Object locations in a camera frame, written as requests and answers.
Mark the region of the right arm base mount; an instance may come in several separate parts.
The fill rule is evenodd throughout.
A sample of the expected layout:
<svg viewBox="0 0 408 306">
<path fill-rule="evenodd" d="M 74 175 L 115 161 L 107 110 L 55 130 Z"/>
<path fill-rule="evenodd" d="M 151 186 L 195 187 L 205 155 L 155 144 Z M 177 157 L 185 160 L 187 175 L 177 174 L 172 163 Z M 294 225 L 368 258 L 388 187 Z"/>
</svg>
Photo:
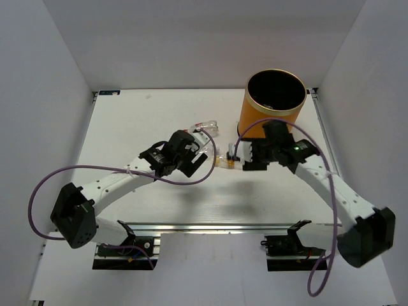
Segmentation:
<svg viewBox="0 0 408 306">
<path fill-rule="evenodd" d="M 299 221 L 285 235 L 268 235 L 260 242 L 269 272 L 311 271 L 318 257 L 325 254 L 322 249 L 304 246 L 298 238 L 297 231 L 308 223 L 311 221 Z"/>
</svg>

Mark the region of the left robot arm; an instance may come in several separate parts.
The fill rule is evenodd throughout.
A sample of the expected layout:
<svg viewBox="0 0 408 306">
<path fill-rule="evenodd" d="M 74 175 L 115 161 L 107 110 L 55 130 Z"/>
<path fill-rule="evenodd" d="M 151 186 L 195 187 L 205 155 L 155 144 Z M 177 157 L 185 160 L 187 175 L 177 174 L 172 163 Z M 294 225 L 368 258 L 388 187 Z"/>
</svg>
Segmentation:
<svg viewBox="0 0 408 306">
<path fill-rule="evenodd" d="M 136 236 L 123 221 L 109 221 L 99 215 L 109 205 L 178 170 L 191 177 L 205 162 L 200 150 L 210 142 L 202 131 L 178 130 L 168 141 L 153 144 L 124 168 L 90 184 L 65 185 L 51 213 L 51 221 L 73 249 L 89 242 L 112 245 L 120 254 L 129 254 Z"/>
</svg>

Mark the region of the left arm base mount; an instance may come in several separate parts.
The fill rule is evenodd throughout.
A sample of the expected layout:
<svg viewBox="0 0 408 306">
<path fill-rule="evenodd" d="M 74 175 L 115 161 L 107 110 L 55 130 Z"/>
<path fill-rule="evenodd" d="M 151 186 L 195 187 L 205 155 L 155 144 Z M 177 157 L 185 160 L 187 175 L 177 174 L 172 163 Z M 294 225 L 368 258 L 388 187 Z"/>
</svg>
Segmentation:
<svg viewBox="0 0 408 306">
<path fill-rule="evenodd" d="M 159 258 L 160 236 L 136 237 L 137 248 L 113 249 L 97 246 L 93 270 L 147 271 L 156 267 Z"/>
</svg>

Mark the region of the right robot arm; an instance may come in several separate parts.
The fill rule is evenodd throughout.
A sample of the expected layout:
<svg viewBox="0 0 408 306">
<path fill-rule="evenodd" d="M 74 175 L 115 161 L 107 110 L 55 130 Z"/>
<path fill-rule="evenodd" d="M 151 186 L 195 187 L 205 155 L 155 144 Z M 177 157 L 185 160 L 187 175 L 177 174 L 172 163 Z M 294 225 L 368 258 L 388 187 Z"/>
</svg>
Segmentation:
<svg viewBox="0 0 408 306">
<path fill-rule="evenodd" d="M 288 121 L 258 122 L 265 137 L 247 138 L 241 133 L 229 148 L 233 159 L 245 171 L 265 171 L 270 163 L 286 167 L 333 210 L 332 225 L 303 220 L 290 227 L 283 241 L 291 252 L 336 249 L 347 263 L 359 268 L 393 246 L 396 217 L 391 209 L 375 207 L 332 173 L 317 143 L 310 136 L 295 141 Z"/>
</svg>

